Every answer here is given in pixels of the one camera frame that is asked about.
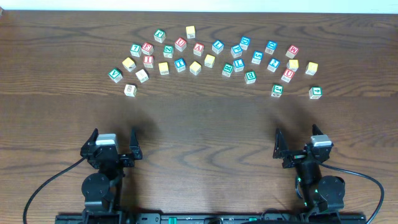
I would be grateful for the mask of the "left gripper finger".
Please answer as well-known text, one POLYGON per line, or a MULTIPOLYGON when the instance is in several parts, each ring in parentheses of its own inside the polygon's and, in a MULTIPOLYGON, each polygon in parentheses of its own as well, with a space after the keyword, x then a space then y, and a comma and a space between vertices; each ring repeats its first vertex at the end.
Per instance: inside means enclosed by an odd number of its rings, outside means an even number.
POLYGON ((89 146, 95 145, 98 135, 99 135, 98 134, 98 129, 95 128, 94 131, 92 132, 91 136, 88 138, 88 145, 89 146))
POLYGON ((131 130, 129 149, 131 151, 131 154, 132 154, 134 160, 142 160, 141 147, 136 138, 136 132, 134 129, 131 130))

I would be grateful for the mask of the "blue number 2 block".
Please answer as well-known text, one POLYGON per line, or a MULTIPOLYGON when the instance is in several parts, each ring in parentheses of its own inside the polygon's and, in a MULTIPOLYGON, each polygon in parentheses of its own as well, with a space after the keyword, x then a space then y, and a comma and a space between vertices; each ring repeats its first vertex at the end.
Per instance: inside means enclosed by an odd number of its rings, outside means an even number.
POLYGON ((279 60, 277 60, 276 58, 271 58, 268 66, 267 66, 267 69, 271 72, 275 72, 277 70, 277 68, 279 67, 279 65, 280 65, 279 60))

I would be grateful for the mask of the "red letter I block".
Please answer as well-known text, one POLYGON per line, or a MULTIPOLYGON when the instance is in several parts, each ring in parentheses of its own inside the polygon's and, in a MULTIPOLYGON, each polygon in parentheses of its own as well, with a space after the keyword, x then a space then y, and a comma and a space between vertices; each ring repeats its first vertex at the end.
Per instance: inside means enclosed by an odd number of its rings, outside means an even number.
POLYGON ((154 67, 154 57, 152 55, 144 56, 143 64, 146 68, 153 68, 154 67))

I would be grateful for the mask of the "red letter A block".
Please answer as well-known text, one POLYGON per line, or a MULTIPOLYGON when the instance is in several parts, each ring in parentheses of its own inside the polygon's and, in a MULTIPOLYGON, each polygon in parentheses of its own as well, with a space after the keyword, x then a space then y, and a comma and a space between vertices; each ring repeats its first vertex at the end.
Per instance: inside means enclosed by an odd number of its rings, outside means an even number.
POLYGON ((199 57, 202 56, 205 46, 199 42, 197 42, 193 47, 193 54, 199 57))

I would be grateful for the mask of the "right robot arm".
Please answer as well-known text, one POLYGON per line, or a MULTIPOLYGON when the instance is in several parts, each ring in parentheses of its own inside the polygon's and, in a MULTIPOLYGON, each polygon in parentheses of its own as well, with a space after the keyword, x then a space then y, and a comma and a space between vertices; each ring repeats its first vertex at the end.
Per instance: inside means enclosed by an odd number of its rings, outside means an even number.
POLYGON ((302 150, 290 150, 282 131, 275 131, 274 159, 282 159, 282 167, 294 168, 298 192, 306 207, 316 214, 334 213, 344 208, 345 182, 341 177, 323 176, 320 166, 330 158, 333 143, 316 124, 312 125, 310 142, 302 150))

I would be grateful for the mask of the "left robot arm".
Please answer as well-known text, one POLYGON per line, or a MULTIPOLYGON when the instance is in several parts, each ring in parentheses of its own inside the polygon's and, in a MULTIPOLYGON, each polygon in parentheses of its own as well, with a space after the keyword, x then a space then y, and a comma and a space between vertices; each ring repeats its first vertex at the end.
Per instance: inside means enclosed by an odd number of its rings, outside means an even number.
POLYGON ((124 169, 134 167, 136 160, 142 159, 142 151, 131 131, 127 154, 118 152, 119 145, 115 134, 100 134, 94 129, 86 143, 81 147, 80 155, 97 170, 82 183, 81 191, 85 197, 87 215, 110 215, 121 211, 120 198, 124 169))

